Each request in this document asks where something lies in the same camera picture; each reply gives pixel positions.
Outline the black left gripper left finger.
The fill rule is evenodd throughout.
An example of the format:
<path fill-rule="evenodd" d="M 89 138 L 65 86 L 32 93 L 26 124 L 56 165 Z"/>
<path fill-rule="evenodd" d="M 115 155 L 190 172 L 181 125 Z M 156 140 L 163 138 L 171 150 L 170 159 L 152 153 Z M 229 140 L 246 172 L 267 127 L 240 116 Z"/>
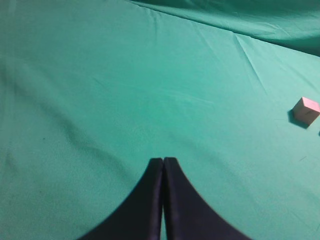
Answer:
<path fill-rule="evenodd" d="M 128 197 L 81 240 L 159 240 L 163 160 L 152 158 Z"/>

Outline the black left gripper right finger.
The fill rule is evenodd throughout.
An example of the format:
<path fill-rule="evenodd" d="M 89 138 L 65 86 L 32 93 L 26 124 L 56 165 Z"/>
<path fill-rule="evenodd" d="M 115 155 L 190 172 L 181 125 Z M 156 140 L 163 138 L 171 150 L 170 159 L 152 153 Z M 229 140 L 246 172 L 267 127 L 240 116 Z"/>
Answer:
<path fill-rule="evenodd" d="M 178 160 L 163 161 L 163 209 L 168 240 L 246 240 L 198 194 Z"/>

